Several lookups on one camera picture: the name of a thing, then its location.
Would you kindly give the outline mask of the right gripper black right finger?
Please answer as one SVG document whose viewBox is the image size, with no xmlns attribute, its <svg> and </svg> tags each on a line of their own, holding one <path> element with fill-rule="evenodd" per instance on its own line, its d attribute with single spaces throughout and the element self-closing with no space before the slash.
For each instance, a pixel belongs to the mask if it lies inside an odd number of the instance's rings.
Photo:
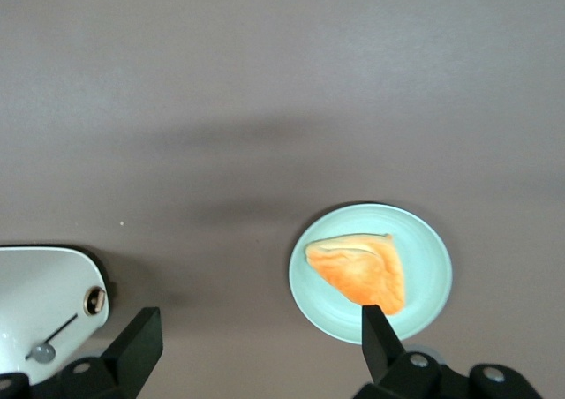
<svg viewBox="0 0 565 399">
<path fill-rule="evenodd" d="M 362 307 L 361 327 L 373 381 L 357 398 L 541 398 L 521 373 L 505 365 L 475 365 L 464 376 L 429 354 L 407 351 L 377 305 Z"/>
</svg>

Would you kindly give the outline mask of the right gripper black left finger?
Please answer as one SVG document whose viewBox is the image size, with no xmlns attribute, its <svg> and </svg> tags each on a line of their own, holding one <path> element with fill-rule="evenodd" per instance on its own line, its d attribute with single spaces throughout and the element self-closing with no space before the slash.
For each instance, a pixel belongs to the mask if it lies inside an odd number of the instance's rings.
<svg viewBox="0 0 565 399">
<path fill-rule="evenodd" d="M 24 373 L 3 373 L 1 397 L 136 398 L 162 352 L 161 311 L 145 307 L 99 357 L 77 359 L 33 386 Z"/>
</svg>

